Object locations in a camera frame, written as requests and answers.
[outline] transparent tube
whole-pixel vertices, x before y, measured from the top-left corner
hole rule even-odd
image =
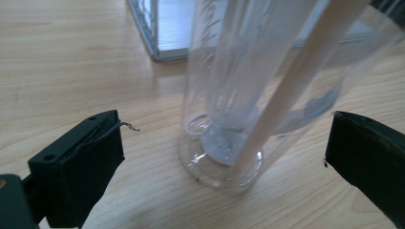
[[[228,177],[322,4],[328,1],[197,1],[179,149],[201,182],[230,191],[250,187],[404,37],[395,19],[399,6],[368,6],[243,175]]]

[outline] clear plastic cylinder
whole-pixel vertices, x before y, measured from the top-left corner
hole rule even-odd
[[[252,163],[240,177],[229,177],[329,1],[197,0],[179,142],[184,167],[214,188],[249,188],[403,39],[403,6],[388,2],[373,1],[360,14]]]

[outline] wood grain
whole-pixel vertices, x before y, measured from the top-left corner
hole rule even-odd
[[[177,156],[185,61],[154,62],[128,4],[0,1],[0,173],[87,116],[118,109],[126,160],[84,228],[394,228],[355,187],[323,165],[325,114],[242,196],[206,188]],[[405,45],[336,110],[405,133]],[[45,220],[42,228],[48,228]]]

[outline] clear plastic container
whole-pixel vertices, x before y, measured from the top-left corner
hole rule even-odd
[[[338,42],[325,46],[329,52],[314,63],[310,84],[271,135],[264,134],[266,144],[240,156],[280,82],[302,58],[306,39],[316,32],[312,28],[325,19],[313,15],[323,14],[328,3],[197,1],[179,150],[185,168],[200,182],[232,192],[249,188],[404,37],[398,3],[374,1],[362,8],[346,33],[334,35],[341,37]]]

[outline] wooden stick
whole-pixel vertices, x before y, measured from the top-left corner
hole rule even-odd
[[[238,178],[333,54],[339,41],[370,0],[331,0],[301,52],[250,133],[227,177]]]

